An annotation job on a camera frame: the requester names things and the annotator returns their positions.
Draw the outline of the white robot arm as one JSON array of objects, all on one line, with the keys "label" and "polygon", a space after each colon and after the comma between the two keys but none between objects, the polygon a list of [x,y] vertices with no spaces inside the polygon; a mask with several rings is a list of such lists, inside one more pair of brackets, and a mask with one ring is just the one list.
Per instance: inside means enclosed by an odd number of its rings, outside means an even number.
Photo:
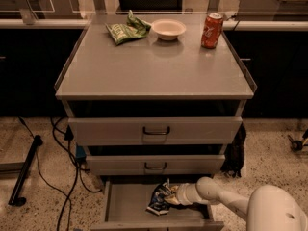
[{"label": "white robot arm", "polygon": [[250,197],[230,192],[212,178],[172,188],[165,201],[173,205],[218,202],[246,222],[246,231],[308,231],[308,217],[293,197],[273,185],[257,188]]}]

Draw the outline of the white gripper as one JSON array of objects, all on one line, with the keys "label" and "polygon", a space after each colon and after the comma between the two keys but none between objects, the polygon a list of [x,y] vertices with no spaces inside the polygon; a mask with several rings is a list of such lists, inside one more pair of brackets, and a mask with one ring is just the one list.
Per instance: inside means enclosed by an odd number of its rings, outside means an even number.
[{"label": "white gripper", "polygon": [[170,187],[172,193],[164,197],[164,201],[171,205],[192,205],[194,203],[201,203],[202,197],[199,195],[196,184],[184,183]]}]

